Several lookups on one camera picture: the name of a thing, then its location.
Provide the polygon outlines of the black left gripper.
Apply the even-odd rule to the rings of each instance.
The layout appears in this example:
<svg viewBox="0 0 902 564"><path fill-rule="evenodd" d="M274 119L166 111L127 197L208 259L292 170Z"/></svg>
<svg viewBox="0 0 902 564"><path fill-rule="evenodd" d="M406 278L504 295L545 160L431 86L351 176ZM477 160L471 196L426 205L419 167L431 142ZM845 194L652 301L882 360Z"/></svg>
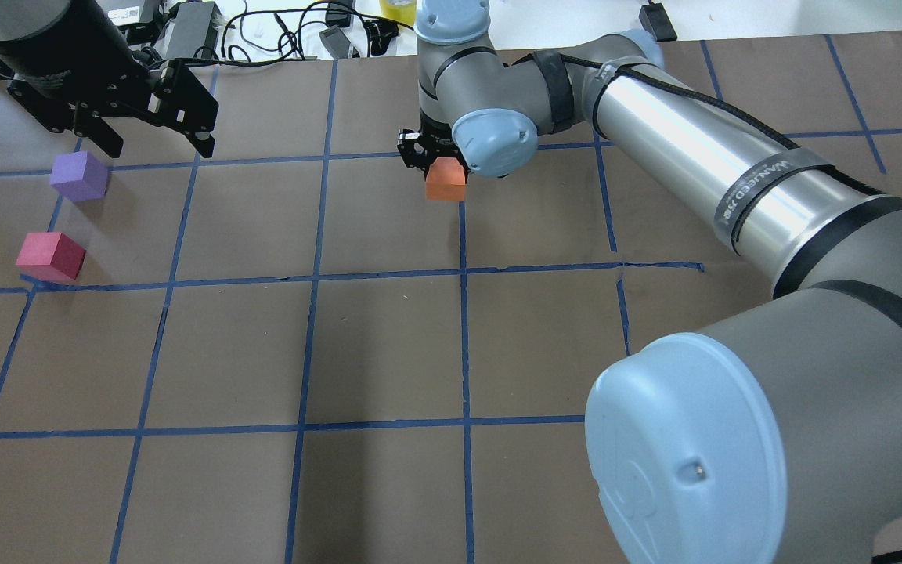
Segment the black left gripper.
<svg viewBox="0 0 902 564"><path fill-rule="evenodd" d="M6 63L7 92L48 131L75 132L119 158L123 139L104 117L133 117L214 156L218 101L185 61L145 65L117 30L58 23L7 42Z"/></svg>

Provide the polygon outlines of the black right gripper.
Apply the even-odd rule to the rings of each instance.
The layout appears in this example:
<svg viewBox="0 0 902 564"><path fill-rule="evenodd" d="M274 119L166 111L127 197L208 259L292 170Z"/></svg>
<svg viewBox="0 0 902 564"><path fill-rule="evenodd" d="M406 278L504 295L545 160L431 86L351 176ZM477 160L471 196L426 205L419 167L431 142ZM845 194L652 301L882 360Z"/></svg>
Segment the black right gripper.
<svg viewBox="0 0 902 564"><path fill-rule="evenodd" d="M397 151L406 168L429 171L438 158L451 158L467 170L466 160L452 138L450 126L422 124L418 131L401 128Z"/></svg>

